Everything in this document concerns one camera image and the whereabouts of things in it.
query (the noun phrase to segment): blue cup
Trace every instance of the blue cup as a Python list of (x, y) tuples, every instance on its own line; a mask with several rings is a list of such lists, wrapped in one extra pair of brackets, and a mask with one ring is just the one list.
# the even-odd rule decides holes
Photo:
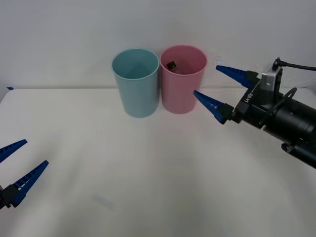
[(145, 49), (129, 49), (114, 58), (112, 70), (129, 115), (143, 118), (157, 109), (158, 68), (157, 55)]

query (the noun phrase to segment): plastic cup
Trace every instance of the plastic cup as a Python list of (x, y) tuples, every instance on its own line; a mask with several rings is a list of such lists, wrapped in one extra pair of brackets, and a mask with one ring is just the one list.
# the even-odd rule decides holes
[[(177, 71), (167, 68), (174, 61)], [(174, 114), (185, 114), (193, 110), (197, 99), (194, 90), (201, 86), (207, 65), (206, 55), (190, 45), (177, 45), (166, 49), (161, 57), (161, 96), (163, 106)]]
[(130, 49), (117, 55), (112, 70), (125, 111), (136, 118), (151, 115), (158, 107), (159, 59), (145, 49)]

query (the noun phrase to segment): pink cup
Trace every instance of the pink cup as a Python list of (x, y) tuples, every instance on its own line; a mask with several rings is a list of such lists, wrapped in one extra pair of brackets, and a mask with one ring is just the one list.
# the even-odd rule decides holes
[[(172, 61), (181, 74), (167, 68), (167, 64)], [(174, 114), (185, 114), (193, 110), (197, 101), (193, 91), (201, 86), (207, 65), (206, 55), (193, 46), (177, 45), (162, 53), (160, 64), (163, 106)]]

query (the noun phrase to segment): black cable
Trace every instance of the black cable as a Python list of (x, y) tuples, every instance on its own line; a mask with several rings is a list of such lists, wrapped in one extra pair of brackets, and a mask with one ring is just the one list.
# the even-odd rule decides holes
[(277, 58), (275, 60), (274, 65), (279, 66), (279, 67), (290, 67), (290, 68), (298, 68), (298, 69), (309, 70), (309, 71), (316, 71), (315, 67), (308, 67), (308, 66), (287, 63), (287, 62), (280, 60), (280, 58)]
[(269, 109), (269, 110), (266, 112), (266, 114), (263, 116), (263, 118), (259, 121), (259, 124), (260, 124), (260, 125), (263, 124), (263, 123), (267, 120), (267, 118), (271, 115), (271, 113), (272, 113), (276, 108), (278, 108), (279, 106), (281, 106), (281, 105), (285, 102), (285, 100), (286, 100), (287, 98), (292, 98), (292, 97), (295, 95), (296, 92), (297, 92), (297, 88), (296, 88), (296, 87), (290, 89), (290, 90), (283, 96), (282, 99), (280, 99), (274, 106), (272, 106), (271, 109)]

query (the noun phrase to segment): white tabletop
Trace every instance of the white tabletop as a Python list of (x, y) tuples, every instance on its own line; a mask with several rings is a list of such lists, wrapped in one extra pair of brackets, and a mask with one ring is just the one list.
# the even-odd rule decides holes
[[(202, 90), (235, 106), (243, 89)], [(300, 89), (295, 99), (312, 107)], [(1, 237), (316, 236), (316, 170), (246, 123), (219, 124), (202, 105), (128, 116), (117, 89), (16, 89), (0, 104), (0, 184), (45, 159)]]

